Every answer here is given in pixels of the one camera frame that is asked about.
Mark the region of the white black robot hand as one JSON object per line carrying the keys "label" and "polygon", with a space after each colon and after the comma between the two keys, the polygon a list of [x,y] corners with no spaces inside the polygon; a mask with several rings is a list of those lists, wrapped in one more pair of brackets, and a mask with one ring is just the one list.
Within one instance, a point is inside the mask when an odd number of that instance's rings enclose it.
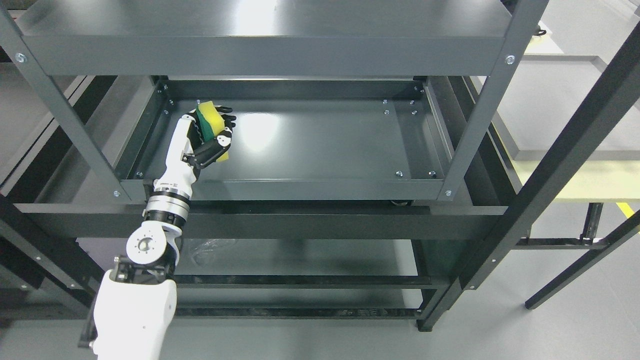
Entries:
{"label": "white black robot hand", "polygon": [[160,178],[153,181],[154,192],[170,192],[190,198],[193,194],[192,186],[201,170],[214,164],[213,162],[201,168],[196,163],[195,150],[201,145],[196,107],[185,112],[177,121],[166,154],[166,169]]}

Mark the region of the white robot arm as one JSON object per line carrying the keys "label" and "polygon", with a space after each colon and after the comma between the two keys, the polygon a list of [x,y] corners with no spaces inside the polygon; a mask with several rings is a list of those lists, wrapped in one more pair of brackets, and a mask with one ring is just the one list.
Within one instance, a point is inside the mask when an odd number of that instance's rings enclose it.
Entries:
{"label": "white robot arm", "polygon": [[78,340],[99,360],[157,360],[178,303],[174,280],[192,192],[151,192],[142,223],[103,274]]}

